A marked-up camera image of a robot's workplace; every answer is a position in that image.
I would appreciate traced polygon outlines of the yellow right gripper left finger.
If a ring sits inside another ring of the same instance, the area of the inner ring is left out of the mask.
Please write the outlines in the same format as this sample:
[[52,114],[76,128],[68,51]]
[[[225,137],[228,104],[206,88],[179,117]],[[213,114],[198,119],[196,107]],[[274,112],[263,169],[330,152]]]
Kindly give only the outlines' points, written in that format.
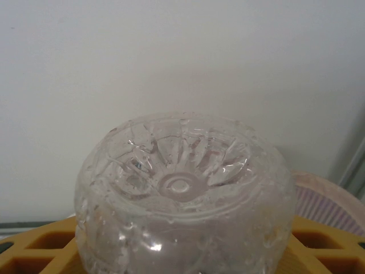
[[69,217],[1,240],[1,273],[85,273]]

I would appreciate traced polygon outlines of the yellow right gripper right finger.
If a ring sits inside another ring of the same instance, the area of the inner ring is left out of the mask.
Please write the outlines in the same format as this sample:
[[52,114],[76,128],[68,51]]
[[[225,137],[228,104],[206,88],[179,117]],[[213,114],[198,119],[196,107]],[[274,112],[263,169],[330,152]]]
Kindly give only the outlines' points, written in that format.
[[364,273],[364,237],[296,216],[285,273]]

